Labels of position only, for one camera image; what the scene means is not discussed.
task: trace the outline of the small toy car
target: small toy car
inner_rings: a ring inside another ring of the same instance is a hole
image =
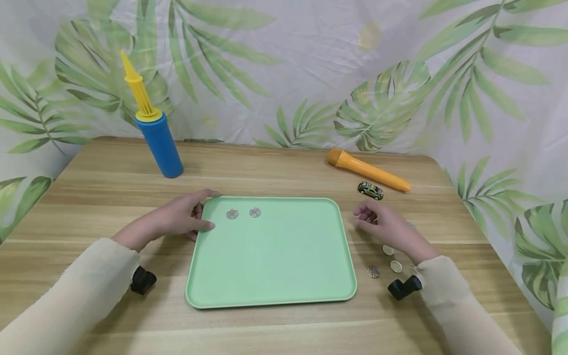
[[[377,186],[373,185],[372,183],[366,181],[361,182],[357,190],[359,190],[359,192],[362,194],[371,196],[375,200],[382,200],[384,196],[383,190],[379,189]]]

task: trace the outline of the wood grain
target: wood grain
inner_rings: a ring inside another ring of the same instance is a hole
[[[325,151],[179,143],[182,176],[166,179],[142,140],[100,138],[69,164],[0,248],[0,327],[33,304],[100,237],[110,237],[173,197],[205,187],[226,195],[329,197],[341,208],[356,296],[341,303],[198,311],[183,297],[193,244],[164,238],[142,253],[158,277],[145,298],[127,293],[88,335],[92,354],[439,354],[440,332],[417,294],[396,302],[381,246],[353,227],[363,179],[324,162]],[[550,353],[550,335],[431,158],[355,154],[413,184],[385,187],[397,208],[451,257],[482,306],[525,354]],[[394,256],[408,273],[410,262]],[[381,272],[366,275],[368,265]]]

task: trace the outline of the beige sleeve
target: beige sleeve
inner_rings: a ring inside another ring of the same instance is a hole
[[[471,293],[452,259],[438,256],[413,269],[422,299],[442,326],[453,354],[520,354]]]
[[[96,241],[45,295],[0,332],[0,354],[71,353],[128,290],[139,258],[111,239]]]

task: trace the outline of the green tray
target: green tray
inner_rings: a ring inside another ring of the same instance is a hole
[[[231,209],[237,218],[227,218]],[[199,233],[191,260],[185,295],[195,308],[340,301],[357,291],[330,199],[218,197],[205,204],[203,219],[216,227]]]

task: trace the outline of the fabric backdrop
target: fabric backdrop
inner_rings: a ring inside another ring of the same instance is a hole
[[[141,136],[123,49],[178,140],[435,158],[568,346],[567,2],[4,1],[0,240],[88,139]]]

